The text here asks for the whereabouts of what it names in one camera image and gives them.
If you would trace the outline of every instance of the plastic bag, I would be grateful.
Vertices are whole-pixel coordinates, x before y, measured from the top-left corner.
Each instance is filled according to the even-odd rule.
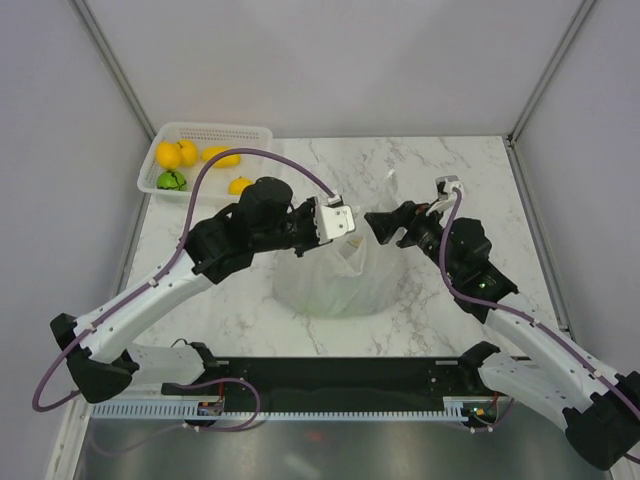
[[[406,261],[395,241],[378,244],[364,214],[396,209],[396,192],[392,170],[373,205],[358,212],[355,232],[302,258],[279,252],[273,279],[276,300],[297,312],[326,317],[367,315],[391,305]]]

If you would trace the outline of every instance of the plastic basket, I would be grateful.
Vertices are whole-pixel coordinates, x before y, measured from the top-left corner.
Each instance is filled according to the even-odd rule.
[[[188,199],[191,196],[191,189],[198,173],[204,166],[202,160],[198,160],[193,167],[180,167],[187,180],[186,191],[161,190],[156,187],[158,176],[164,169],[155,161],[155,152],[158,144],[163,141],[175,143],[180,139],[187,138],[198,147],[198,155],[207,147],[228,146],[228,147],[252,147],[261,150],[271,149],[271,130],[263,127],[247,127],[242,125],[223,125],[216,123],[193,123],[193,122],[172,122],[164,125],[144,159],[140,175],[138,176],[138,188],[145,193],[153,193],[164,197],[176,199]],[[254,155],[242,155],[240,164],[229,168],[211,168],[207,172],[198,198],[211,199],[229,203],[237,201],[238,196],[229,195],[229,183],[238,177],[245,177],[256,181],[263,176],[264,158]]]

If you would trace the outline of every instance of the lemon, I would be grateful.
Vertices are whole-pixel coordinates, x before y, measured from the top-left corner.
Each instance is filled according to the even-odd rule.
[[[156,162],[165,170],[175,170],[182,163],[182,155],[177,145],[160,142],[156,148]]]
[[[249,185],[253,185],[253,182],[251,180],[244,177],[238,177],[229,184],[229,194],[242,195],[243,190]]]
[[[182,166],[193,167],[198,161],[198,147],[191,140],[183,138],[176,143],[182,155]]]
[[[219,153],[230,150],[230,147],[209,147],[202,151],[202,160],[208,162]],[[213,168],[235,167],[240,163],[240,155],[229,155],[213,164]]]

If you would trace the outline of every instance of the gray wall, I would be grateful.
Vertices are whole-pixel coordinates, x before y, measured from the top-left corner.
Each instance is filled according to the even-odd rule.
[[[640,368],[640,2],[600,2],[525,129],[525,164],[583,345]]]
[[[155,128],[507,133],[580,0],[88,0]]]
[[[31,411],[48,322],[107,300],[147,140],[65,0],[0,2],[0,65],[0,478],[36,480],[62,413]]]

